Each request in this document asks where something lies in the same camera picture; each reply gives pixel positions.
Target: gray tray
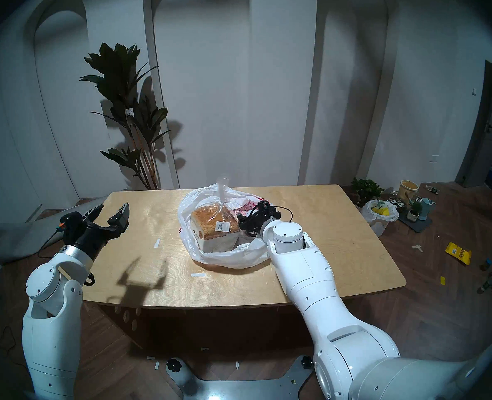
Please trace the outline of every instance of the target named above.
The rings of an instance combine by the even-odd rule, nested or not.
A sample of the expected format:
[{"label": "gray tray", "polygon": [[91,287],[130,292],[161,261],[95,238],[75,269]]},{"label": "gray tray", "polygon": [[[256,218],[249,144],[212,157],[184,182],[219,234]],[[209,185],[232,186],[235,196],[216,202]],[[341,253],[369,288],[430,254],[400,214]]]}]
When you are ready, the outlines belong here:
[{"label": "gray tray", "polygon": [[400,213],[398,220],[402,221],[405,225],[407,225],[410,229],[412,229],[415,232],[420,233],[421,231],[426,229],[429,225],[431,225],[433,222],[433,220],[430,217],[427,217],[425,221],[416,219],[416,222],[412,222],[409,219],[407,219],[407,212],[408,211],[404,211],[403,213]]}]

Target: wooden table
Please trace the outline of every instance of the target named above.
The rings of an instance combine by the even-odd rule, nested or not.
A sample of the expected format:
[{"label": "wooden table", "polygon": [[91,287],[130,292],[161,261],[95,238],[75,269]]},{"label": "wooden table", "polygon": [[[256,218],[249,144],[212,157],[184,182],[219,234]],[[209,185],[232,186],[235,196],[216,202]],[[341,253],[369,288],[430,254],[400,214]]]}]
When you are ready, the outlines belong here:
[{"label": "wooden table", "polygon": [[[405,278],[338,185],[238,188],[294,213],[333,269],[341,297],[406,284]],[[190,189],[113,192],[96,223],[129,202],[129,227],[109,241],[85,287],[84,300],[101,305],[138,345],[147,330],[144,308],[223,308],[289,304],[270,260],[245,269],[193,261],[179,237],[177,208]],[[290,215],[282,210],[282,220]]]}]

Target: mug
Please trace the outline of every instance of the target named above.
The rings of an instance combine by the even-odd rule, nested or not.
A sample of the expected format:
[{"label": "mug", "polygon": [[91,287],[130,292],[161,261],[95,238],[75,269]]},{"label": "mug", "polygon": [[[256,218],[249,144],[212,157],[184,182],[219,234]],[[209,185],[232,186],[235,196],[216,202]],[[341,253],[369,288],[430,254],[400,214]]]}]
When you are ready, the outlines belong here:
[{"label": "mug", "polygon": [[433,202],[431,199],[423,198],[420,202],[422,204],[422,212],[420,212],[419,220],[425,221],[427,219],[427,215],[434,209],[436,202]]}]

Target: small potted plant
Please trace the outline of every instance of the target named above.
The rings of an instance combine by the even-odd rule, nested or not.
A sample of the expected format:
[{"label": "small potted plant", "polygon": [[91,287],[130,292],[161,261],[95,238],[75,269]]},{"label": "small potted plant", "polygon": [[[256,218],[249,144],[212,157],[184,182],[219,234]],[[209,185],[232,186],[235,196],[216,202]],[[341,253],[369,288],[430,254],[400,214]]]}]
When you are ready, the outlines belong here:
[{"label": "small potted plant", "polygon": [[420,202],[411,202],[411,210],[407,212],[407,219],[411,222],[416,222],[420,212],[422,212],[422,204]]},{"label": "small potted plant", "polygon": [[359,200],[355,203],[355,206],[362,210],[366,202],[372,199],[377,199],[381,195],[384,189],[380,188],[372,179],[359,179],[353,178],[351,187],[359,195]]}]

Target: cup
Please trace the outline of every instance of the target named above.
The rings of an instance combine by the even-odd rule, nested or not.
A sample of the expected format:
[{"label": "cup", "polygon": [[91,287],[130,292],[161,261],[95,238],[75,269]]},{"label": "cup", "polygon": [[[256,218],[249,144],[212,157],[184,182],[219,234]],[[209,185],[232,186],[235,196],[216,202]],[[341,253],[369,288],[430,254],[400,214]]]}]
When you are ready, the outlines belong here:
[{"label": "cup", "polygon": [[408,205],[417,190],[417,184],[411,182],[410,180],[402,180],[398,189],[398,198],[405,202],[405,205]]},{"label": "cup", "polygon": [[422,204],[422,212],[420,212],[418,219],[425,221],[427,219],[427,215],[434,209],[436,203],[427,198],[423,198],[420,203]]}]

